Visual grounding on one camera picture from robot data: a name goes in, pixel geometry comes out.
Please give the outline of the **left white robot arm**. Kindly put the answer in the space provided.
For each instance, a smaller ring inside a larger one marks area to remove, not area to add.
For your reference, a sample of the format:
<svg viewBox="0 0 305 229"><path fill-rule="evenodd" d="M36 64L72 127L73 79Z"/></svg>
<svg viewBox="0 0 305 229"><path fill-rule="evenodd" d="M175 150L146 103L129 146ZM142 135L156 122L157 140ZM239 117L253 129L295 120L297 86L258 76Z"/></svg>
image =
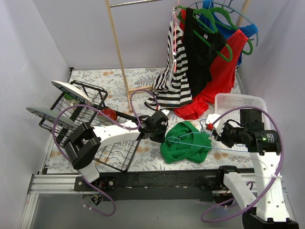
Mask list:
<svg viewBox="0 0 305 229"><path fill-rule="evenodd" d="M99 148L125 141L150 139L163 143L168 127L170 111L162 109L141 121L142 127L136 129L137 121L130 120L120 126L91 126L83 123L75 129L63 143L75 170L85 179L89 190L96 191L101 187L101 178L93 159Z"/></svg>

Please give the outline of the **light blue wire hanger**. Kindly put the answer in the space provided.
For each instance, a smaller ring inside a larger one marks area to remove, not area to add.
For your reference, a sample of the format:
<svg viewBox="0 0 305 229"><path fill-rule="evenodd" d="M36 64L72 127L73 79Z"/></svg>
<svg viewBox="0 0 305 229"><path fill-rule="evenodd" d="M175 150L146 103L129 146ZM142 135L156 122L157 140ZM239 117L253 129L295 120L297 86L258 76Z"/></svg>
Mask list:
<svg viewBox="0 0 305 229"><path fill-rule="evenodd" d="M172 142L172 143L178 143L178 144L183 144L183 145L188 145L188 146L195 146L195 147L202 147L202 148L207 148L209 150L211 149L217 149L220 150L222 152L237 152L237 153L242 153L242 154L246 154L246 151L240 151L240 150L235 150L235 149L223 149L223 148L219 148L219 147L213 147L212 146L212 142L210 140L210 136L212 135L211 133L206 133L203 130L203 124L202 122L206 123L206 119L201 119L200 120L200 125L201 125L201 130L195 131L195 132L189 132L186 133L184 135L180 135L180 136L174 136L174 135L169 135L167 134L165 140L168 142Z"/></svg>

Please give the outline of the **green tank top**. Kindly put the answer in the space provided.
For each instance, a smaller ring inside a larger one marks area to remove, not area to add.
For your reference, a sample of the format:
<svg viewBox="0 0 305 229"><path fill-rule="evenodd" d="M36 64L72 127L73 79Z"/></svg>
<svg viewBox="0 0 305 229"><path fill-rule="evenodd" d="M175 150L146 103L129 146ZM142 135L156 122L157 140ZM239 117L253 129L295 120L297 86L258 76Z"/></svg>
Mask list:
<svg viewBox="0 0 305 229"><path fill-rule="evenodd" d="M190 121L183 121L176 124L167 134L180 136L195 131L199 132ZM207 148L172 143L166 140L160 145L161 155L168 164L185 159L199 164L206 159L209 151Z"/></svg>

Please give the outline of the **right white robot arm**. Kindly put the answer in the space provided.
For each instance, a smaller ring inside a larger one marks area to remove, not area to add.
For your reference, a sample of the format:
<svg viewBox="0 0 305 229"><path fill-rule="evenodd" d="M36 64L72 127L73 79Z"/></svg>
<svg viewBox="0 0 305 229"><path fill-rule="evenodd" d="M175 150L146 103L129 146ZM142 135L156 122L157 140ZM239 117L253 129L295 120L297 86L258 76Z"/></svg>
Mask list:
<svg viewBox="0 0 305 229"><path fill-rule="evenodd" d="M220 189L229 189L241 208L245 229L297 229L284 200L280 170L284 162L284 146L280 131L263 109L255 106L237 107L239 127L233 127L224 117L231 109L207 125L215 140L227 147L243 144L254 166L257 196L244 183L237 169L220 167L215 178Z"/></svg>

